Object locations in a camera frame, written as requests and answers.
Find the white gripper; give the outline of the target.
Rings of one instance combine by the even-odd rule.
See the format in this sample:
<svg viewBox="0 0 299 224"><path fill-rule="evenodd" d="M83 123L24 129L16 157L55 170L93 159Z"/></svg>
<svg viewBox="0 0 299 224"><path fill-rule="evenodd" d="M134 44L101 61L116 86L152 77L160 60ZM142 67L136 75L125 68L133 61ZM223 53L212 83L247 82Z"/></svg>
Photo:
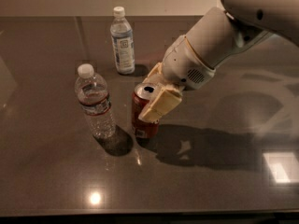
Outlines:
<svg viewBox="0 0 299 224"><path fill-rule="evenodd" d="M198 90L214 77L215 72L197 57L187 37L181 35L167 49L163 63L156 63L143 80L154 84L156 89L139 118L145 122L158 121L181 103L182 86L187 91ZM166 80L177 85L162 84L162 73Z"/></svg>

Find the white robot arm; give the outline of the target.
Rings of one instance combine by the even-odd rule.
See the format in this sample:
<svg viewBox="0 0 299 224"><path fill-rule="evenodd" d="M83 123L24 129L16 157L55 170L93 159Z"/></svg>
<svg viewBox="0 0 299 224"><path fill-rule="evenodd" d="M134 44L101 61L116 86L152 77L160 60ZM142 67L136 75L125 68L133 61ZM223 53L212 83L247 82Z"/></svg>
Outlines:
<svg viewBox="0 0 299 224"><path fill-rule="evenodd" d="M152 123L182 101L184 90L197 90L230 56L271 34L299 45L299 0L221 0L193 28L180 36L157 63L146 83L157 89L139 118Z"/></svg>

